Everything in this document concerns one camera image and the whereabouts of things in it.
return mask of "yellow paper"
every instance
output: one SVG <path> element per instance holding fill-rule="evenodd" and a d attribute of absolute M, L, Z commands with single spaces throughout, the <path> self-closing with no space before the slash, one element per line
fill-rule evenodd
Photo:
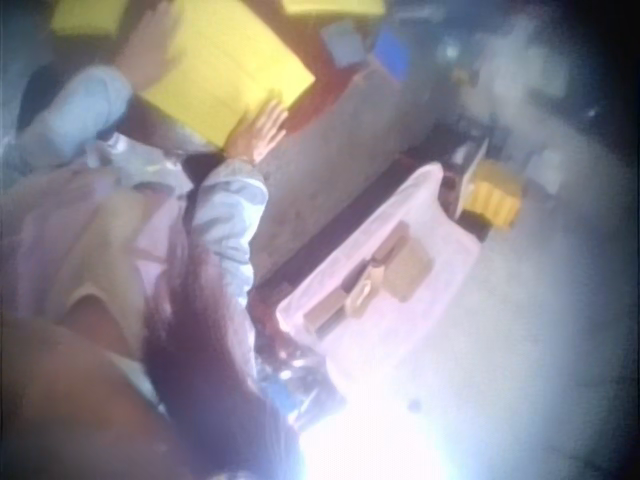
<path fill-rule="evenodd" d="M 315 80 L 241 0 L 179 0 L 182 60 L 144 97 L 215 145 L 272 95 L 290 106 Z"/>
<path fill-rule="evenodd" d="M 59 0 L 51 28 L 67 35 L 115 36 L 129 0 Z"/>
<path fill-rule="evenodd" d="M 384 0 L 282 0 L 290 15 L 302 13 L 351 13 L 360 15 L 384 15 Z"/>

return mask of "person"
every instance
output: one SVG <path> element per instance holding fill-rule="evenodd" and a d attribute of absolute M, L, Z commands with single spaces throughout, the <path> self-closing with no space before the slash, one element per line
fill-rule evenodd
<path fill-rule="evenodd" d="M 179 181 L 150 181 L 143 158 L 87 165 L 130 97 L 175 64 L 176 25 L 166 2 L 147 12 L 113 65 L 77 74 L 17 139 L 30 173 L 1 199 L 3 478 L 304 471 L 296 433 L 256 386 L 245 310 L 268 198 L 254 167 L 286 110 L 241 121 L 191 224 Z"/>

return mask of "light blue sleeve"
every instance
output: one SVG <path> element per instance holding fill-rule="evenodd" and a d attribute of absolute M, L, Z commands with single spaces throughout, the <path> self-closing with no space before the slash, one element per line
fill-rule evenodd
<path fill-rule="evenodd" d="M 132 93 L 115 67 L 83 70 L 17 139 L 20 156 L 33 170 L 68 164 L 124 114 Z"/>
<path fill-rule="evenodd" d="M 214 170 L 198 193 L 194 233 L 220 260 L 227 289 L 243 307 L 254 280 L 249 242 L 268 198 L 261 175 L 238 160 Z"/>

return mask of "hand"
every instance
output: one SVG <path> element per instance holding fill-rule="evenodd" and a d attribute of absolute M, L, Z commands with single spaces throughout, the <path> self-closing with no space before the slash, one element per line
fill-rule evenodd
<path fill-rule="evenodd" d="M 175 66 L 169 45 L 177 27 L 178 18 L 169 2 L 145 13 L 114 62 L 134 91 L 147 90 Z"/>
<path fill-rule="evenodd" d="M 277 100 L 268 102 L 250 120 L 246 116 L 231 132 L 224 147 L 227 158 L 245 160 L 257 165 L 287 134 L 282 124 L 289 112 Z"/>

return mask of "yellow object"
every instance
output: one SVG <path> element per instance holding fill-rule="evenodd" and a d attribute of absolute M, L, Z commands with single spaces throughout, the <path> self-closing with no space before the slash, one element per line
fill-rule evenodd
<path fill-rule="evenodd" d="M 61 35 L 111 35 L 120 27 L 129 0 L 59 0 L 51 28 Z"/>
<path fill-rule="evenodd" d="M 464 209 L 483 215 L 494 227 L 509 228 L 520 212 L 522 181 L 493 160 L 482 160 Z"/>
<path fill-rule="evenodd" d="M 384 0 L 282 0 L 290 15 L 303 13 L 352 13 L 384 15 Z"/>
<path fill-rule="evenodd" d="M 143 96 L 215 145 L 270 96 L 291 104 L 315 81 L 240 0 L 178 0 L 178 67 Z"/>

